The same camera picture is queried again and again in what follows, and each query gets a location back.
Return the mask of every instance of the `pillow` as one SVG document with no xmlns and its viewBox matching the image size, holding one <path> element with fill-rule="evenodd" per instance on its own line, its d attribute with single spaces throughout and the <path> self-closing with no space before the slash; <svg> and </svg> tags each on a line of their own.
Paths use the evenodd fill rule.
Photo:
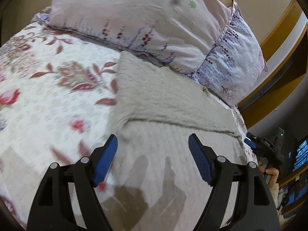
<svg viewBox="0 0 308 231">
<path fill-rule="evenodd" d="M 266 63 L 261 47 L 244 21 L 236 2 L 234 14 L 220 42 L 196 72 L 187 74 L 234 107 L 252 91 Z"/>
<path fill-rule="evenodd" d="M 52 27 L 196 71 L 231 19 L 218 0 L 53 0 Z"/>
</svg>

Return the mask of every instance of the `blue gripper pad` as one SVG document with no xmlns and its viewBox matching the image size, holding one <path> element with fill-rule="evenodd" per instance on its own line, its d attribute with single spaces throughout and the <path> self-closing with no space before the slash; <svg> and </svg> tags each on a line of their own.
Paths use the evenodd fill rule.
<svg viewBox="0 0 308 231">
<path fill-rule="evenodd" d="M 245 142 L 248 146 L 250 146 L 252 149 L 256 148 L 255 143 L 254 143 L 253 141 L 249 140 L 248 138 L 245 138 L 245 139 L 244 139 L 244 142 Z"/>
<path fill-rule="evenodd" d="M 93 179 L 93 183 L 95 186 L 98 186 L 98 184 L 103 182 L 104 179 L 106 178 L 106 175 L 111 166 L 111 163 L 113 161 L 117 149 L 118 149 L 118 139 L 116 136 L 113 136 L 113 138 L 110 140 L 108 146 L 106 147 L 101 158 L 99 159 L 99 161 L 95 166 L 95 175 Z"/>
<path fill-rule="evenodd" d="M 200 144 L 197 142 L 193 135 L 190 135 L 188 138 L 188 147 L 191 154 L 193 155 L 192 157 L 195 160 L 202 179 L 210 184 L 213 180 L 211 165 L 202 152 Z"/>
</svg>

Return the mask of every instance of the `green clover-shaped spot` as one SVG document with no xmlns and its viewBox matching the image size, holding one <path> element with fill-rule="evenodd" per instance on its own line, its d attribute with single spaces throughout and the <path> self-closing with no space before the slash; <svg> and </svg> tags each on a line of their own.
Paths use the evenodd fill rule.
<svg viewBox="0 0 308 231">
<path fill-rule="evenodd" d="M 196 8 L 197 4 L 194 1 L 190 1 L 189 3 L 191 8 Z"/>
</svg>

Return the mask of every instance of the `floral bed sheet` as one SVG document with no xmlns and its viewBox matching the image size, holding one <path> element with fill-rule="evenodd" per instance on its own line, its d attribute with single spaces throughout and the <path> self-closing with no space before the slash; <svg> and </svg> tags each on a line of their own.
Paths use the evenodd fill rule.
<svg viewBox="0 0 308 231">
<path fill-rule="evenodd" d="M 117 50 L 42 21 L 0 48 L 0 197 L 23 227 L 49 164 L 75 163 L 107 140 L 119 56 Z M 235 110 L 232 114 L 244 139 L 244 121 Z M 247 160 L 255 161 L 244 146 Z M 95 189 L 100 202 L 112 197 L 112 184 L 109 174 Z M 76 197 L 72 204 L 80 212 Z"/>
</svg>

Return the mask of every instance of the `yellow wooden trim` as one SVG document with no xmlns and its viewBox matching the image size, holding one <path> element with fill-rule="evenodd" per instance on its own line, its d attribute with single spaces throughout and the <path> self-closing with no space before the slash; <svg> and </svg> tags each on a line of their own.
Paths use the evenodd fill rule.
<svg viewBox="0 0 308 231">
<path fill-rule="evenodd" d="M 284 185 L 287 185 L 290 181 L 294 180 L 297 176 L 299 176 L 301 173 L 306 171 L 306 169 L 308 169 L 308 162 L 306 162 L 304 165 L 299 167 L 299 169 L 289 174 L 286 178 L 277 181 L 277 183 L 279 184 L 279 187 L 283 187 Z"/>
<path fill-rule="evenodd" d="M 305 44 L 308 44 L 307 25 L 297 43 L 293 47 L 292 51 L 284 59 L 284 63 L 297 50 L 304 37 L 307 37 Z M 288 71 L 263 96 L 261 96 L 257 101 L 255 101 L 241 113 L 247 128 L 252 127 L 254 124 L 267 116 L 271 111 L 273 111 L 289 96 L 289 94 L 304 78 L 307 72 L 308 56 L 307 49 L 302 50 L 301 48 L 302 45 L 300 46 L 300 50 L 303 51 L 304 54 L 301 56 L 305 59 L 303 59 L 299 64 L 293 64 L 288 69 Z"/>
<path fill-rule="evenodd" d="M 292 0 L 286 9 L 284 15 L 282 16 L 279 23 L 276 25 L 274 30 L 268 35 L 268 37 L 261 44 L 261 49 L 263 57 L 266 61 L 272 57 L 272 55 L 277 51 L 277 49 L 286 40 L 288 35 L 291 33 L 295 27 L 298 19 L 302 13 L 301 7 L 296 0 Z M 254 89 L 248 96 L 246 96 L 238 106 L 242 106 L 247 100 L 249 100 L 257 91 L 259 91 L 274 75 L 281 69 L 284 65 L 282 62 L 256 89 Z"/>
<path fill-rule="evenodd" d="M 291 213 L 292 211 L 294 211 L 295 209 L 297 209 L 298 207 L 303 205 L 305 200 L 307 200 L 307 198 L 308 198 L 308 193 L 304 194 L 302 197 L 300 197 L 299 199 L 295 200 L 291 204 L 285 206 L 282 209 L 281 214 L 282 215 L 287 215 L 287 214 Z"/>
</svg>

